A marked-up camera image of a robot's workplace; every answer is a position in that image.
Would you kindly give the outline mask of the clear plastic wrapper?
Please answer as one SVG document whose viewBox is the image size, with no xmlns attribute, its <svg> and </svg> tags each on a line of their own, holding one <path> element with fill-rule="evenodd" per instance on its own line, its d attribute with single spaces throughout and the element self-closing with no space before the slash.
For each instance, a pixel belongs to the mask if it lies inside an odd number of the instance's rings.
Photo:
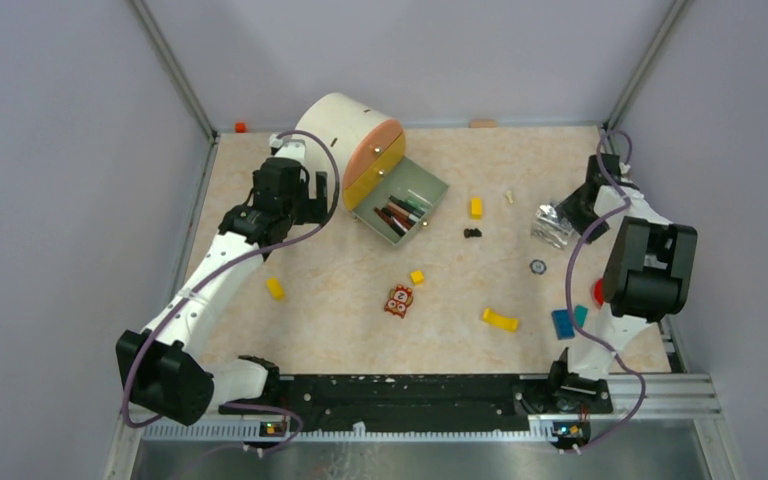
<svg viewBox="0 0 768 480">
<path fill-rule="evenodd" d="M 531 226 L 532 237 L 564 250 L 576 235 L 572 224 L 560 216 L 553 203 L 538 206 Z"/>
</svg>

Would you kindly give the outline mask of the dark red lip gloss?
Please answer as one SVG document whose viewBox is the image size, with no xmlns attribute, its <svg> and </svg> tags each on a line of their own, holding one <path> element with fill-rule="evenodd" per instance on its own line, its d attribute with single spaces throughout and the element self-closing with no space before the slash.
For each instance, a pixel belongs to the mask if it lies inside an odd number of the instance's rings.
<svg viewBox="0 0 768 480">
<path fill-rule="evenodd" d="M 382 213 L 405 231 L 409 231 L 413 226 L 413 224 L 408 220 L 402 219 L 399 215 L 391 212 L 390 210 L 383 209 Z"/>
</svg>

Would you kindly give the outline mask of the cream round drawer organizer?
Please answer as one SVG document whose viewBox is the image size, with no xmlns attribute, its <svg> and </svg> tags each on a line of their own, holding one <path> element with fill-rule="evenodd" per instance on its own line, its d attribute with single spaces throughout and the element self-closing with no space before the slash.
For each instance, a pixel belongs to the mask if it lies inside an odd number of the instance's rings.
<svg viewBox="0 0 768 480">
<path fill-rule="evenodd" d="M 342 93 L 320 98 L 295 128 L 326 143 L 338 166 L 342 206 L 394 247 L 406 244 L 427 225 L 449 188 L 407 156 L 407 135 L 401 122 Z M 417 218 L 391 203 L 389 196 L 416 197 L 431 208 Z M 399 237 L 374 211 L 385 207 L 403 211 L 415 225 Z"/>
</svg>

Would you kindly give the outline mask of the brown lipstick tube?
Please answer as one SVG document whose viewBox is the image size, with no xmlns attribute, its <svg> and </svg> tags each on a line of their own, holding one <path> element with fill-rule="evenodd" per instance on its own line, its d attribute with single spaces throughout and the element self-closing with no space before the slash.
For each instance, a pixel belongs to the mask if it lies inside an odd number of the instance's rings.
<svg viewBox="0 0 768 480">
<path fill-rule="evenodd" d="M 399 237 L 403 237 L 406 234 L 406 231 L 403 230 L 399 225 L 395 224 L 392 220 L 390 220 L 387 216 L 385 216 L 382 213 L 382 209 L 375 208 L 375 213 L 378 215 L 378 217 L 384 221 L 388 227 L 393 230 Z"/>
</svg>

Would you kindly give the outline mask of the red lip gloss tube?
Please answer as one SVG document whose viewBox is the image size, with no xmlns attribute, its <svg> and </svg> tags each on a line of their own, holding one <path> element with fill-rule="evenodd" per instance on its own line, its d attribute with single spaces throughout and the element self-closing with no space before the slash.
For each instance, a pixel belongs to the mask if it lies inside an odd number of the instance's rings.
<svg viewBox="0 0 768 480">
<path fill-rule="evenodd" d="M 392 218 L 404 224 L 407 228 L 412 228 L 415 225 L 415 221 L 412 220 L 408 214 L 404 213 L 401 210 L 394 209 L 391 207 L 385 207 L 383 211 L 386 214 L 390 215 Z"/>
</svg>

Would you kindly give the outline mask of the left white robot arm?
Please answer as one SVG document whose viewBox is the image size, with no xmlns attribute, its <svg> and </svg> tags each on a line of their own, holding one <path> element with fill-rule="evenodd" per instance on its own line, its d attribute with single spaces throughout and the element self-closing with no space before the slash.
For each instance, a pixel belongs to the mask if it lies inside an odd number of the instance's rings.
<svg viewBox="0 0 768 480">
<path fill-rule="evenodd" d="M 243 400 L 257 413 L 279 404 L 277 373 L 264 360 L 242 356 L 211 372 L 198 359 L 232 297 L 270 254 L 310 238 L 288 236 L 297 225 L 321 231 L 333 217 L 341 188 L 328 186 L 328 173 L 305 165 L 308 143 L 320 147 L 339 169 L 329 147 L 316 135 L 290 130 L 270 139 L 272 154 L 253 172 L 243 203 L 223 216 L 202 261 L 163 310 L 141 330 L 126 330 L 116 343 L 123 385 L 121 417 L 131 428 L 147 426 L 130 414 L 133 405 L 189 426 L 208 410 Z"/>
</svg>

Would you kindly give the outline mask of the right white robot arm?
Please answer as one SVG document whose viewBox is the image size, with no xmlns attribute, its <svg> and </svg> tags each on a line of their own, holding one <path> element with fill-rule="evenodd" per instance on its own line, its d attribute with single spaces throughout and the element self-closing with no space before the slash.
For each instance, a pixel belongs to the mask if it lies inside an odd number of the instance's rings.
<svg viewBox="0 0 768 480">
<path fill-rule="evenodd" d="M 612 231 L 615 241 L 602 275 L 603 303 L 550 368 L 546 397 L 560 412 L 586 407 L 595 412 L 610 398 L 607 376 L 613 366 L 639 382 L 638 398 L 646 396 L 643 375 L 623 360 L 628 344 L 650 325 L 679 313 L 685 306 L 698 244 L 695 227 L 675 223 L 657 213 L 628 177 L 629 161 L 605 152 L 612 138 L 625 132 L 604 132 L 588 160 L 584 183 L 561 203 L 579 238 L 568 260 L 564 295 L 574 312 L 572 286 L 583 247 Z"/>
</svg>

